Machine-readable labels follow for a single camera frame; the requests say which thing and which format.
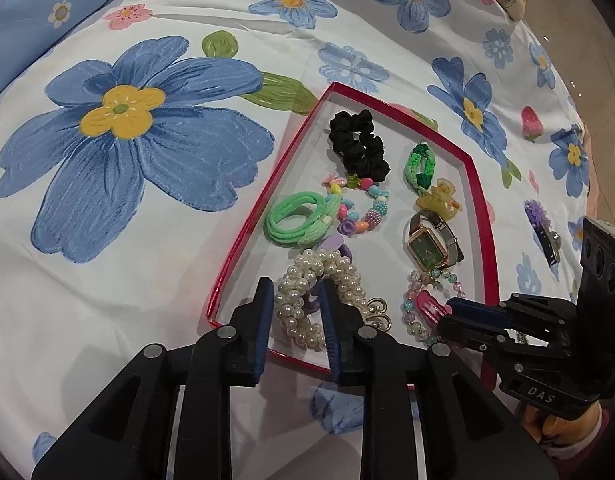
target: watch face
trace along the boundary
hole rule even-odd
[[[434,269],[445,261],[444,251],[427,228],[412,235],[408,245],[423,270]]]

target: orange bead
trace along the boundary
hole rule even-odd
[[[358,222],[356,222],[356,232],[357,233],[363,233],[367,231],[368,227],[369,227],[369,224],[366,221],[359,220]]]

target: green hair tie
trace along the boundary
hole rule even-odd
[[[305,204],[315,204],[316,209],[303,224],[288,230],[278,227],[282,220]],[[321,194],[312,191],[294,193],[274,205],[265,219],[265,229],[271,240],[278,244],[312,247],[327,234],[340,205],[339,195],[333,195],[326,202]]]
[[[414,190],[421,194],[430,189],[431,179],[434,176],[434,167],[436,166],[436,157],[431,148],[425,144],[425,142],[419,142],[405,163],[403,170],[405,174],[405,180],[414,187]]]

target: pink bead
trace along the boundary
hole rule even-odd
[[[367,191],[369,189],[369,186],[373,186],[373,184],[374,184],[374,181],[371,178],[365,177],[365,178],[361,178],[359,182],[359,187],[363,191]]]
[[[365,221],[372,227],[376,227],[381,222],[381,216],[378,211],[370,209],[365,213]]]
[[[347,206],[345,204],[339,205],[339,220],[343,220],[347,216]]]

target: metal screw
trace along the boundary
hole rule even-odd
[[[449,346],[445,343],[435,343],[431,346],[431,351],[438,357],[447,357],[450,353]]]
[[[357,334],[363,339],[373,339],[377,336],[378,332],[377,329],[371,326],[363,325],[360,329],[357,330]]]
[[[145,350],[143,350],[143,355],[148,359],[154,359],[160,354],[162,354],[162,346],[157,344],[148,345],[145,347]]]
[[[216,330],[216,335],[218,335],[221,339],[231,339],[236,335],[236,329],[231,325],[223,325],[221,328]]]

